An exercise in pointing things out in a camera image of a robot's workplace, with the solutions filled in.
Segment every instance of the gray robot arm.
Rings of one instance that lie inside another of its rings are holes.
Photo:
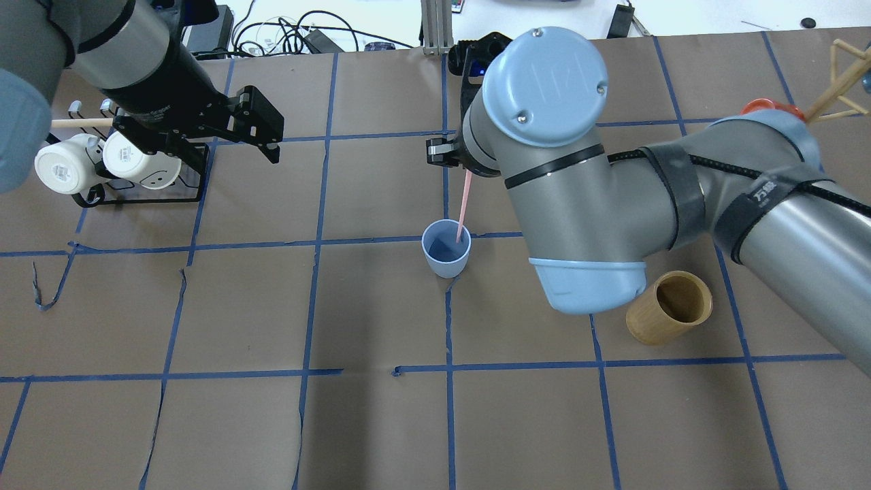
[[[609,161],[595,127],[607,85],[591,43],[530,31],[493,60],[457,139],[431,145],[430,160],[447,152],[502,175],[557,310],[628,303],[645,288],[644,257],[707,232],[871,375],[871,220],[794,192],[849,201],[805,124],[752,112]]]
[[[186,3],[197,0],[169,2],[174,14],[163,9],[159,16],[146,0],[3,2],[0,192],[27,177],[69,65],[123,109],[113,125],[145,153],[176,154],[202,173],[205,162],[188,139],[219,136],[255,145],[278,162],[284,118],[256,87],[234,98],[214,88],[180,43]]]

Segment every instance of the light blue joint cap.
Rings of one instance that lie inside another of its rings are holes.
[[[626,304],[645,291],[644,262],[575,262],[530,258],[554,310],[589,315]]]
[[[503,133],[525,145],[568,145],[596,124],[608,94],[602,56],[561,27],[518,37],[484,75],[484,108]]]
[[[821,168],[820,144],[817,143],[816,138],[807,130],[807,124],[789,112],[778,109],[762,109],[744,114],[743,116],[720,119],[711,124],[711,126],[736,119],[755,121],[772,128],[795,146],[795,150],[799,152],[801,158],[804,159],[809,167],[813,170]]]
[[[18,188],[33,168],[33,157],[51,129],[43,94],[18,75],[0,68],[0,194]]]

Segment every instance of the pink stick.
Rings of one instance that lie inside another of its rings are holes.
[[[463,183],[463,204],[460,205],[460,226],[456,227],[456,242],[463,236],[463,222],[466,221],[466,204],[469,203],[469,187],[472,185],[472,172],[466,171],[466,181]]]

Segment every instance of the light blue cup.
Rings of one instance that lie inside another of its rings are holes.
[[[469,261],[472,235],[463,227],[460,242],[456,242],[456,229],[460,223],[454,220],[439,220],[423,231],[421,245],[429,267],[440,277],[457,277]]]

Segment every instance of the wooden cup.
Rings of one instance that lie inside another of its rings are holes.
[[[626,326],[647,345],[662,345],[711,316],[713,298],[704,281],[689,272],[666,272],[626,311]]]

